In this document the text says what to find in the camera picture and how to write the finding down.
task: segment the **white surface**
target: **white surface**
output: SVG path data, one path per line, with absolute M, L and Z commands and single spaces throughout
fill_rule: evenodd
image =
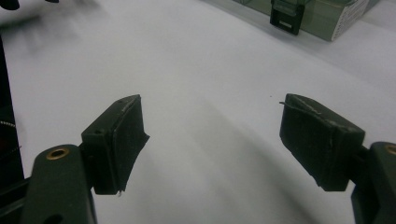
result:
M 231 1 L 98 4 L 4 34 L 26 175 L 139 93 L 151 138 L 126 192 L 94 197 L 99 223 L 354 223 L 353 184 L 316 186 L 278 137 L 278 102 L 301 94 L 362 127 L 367 147 L 396 141 L 394 1 L 333 43 Z

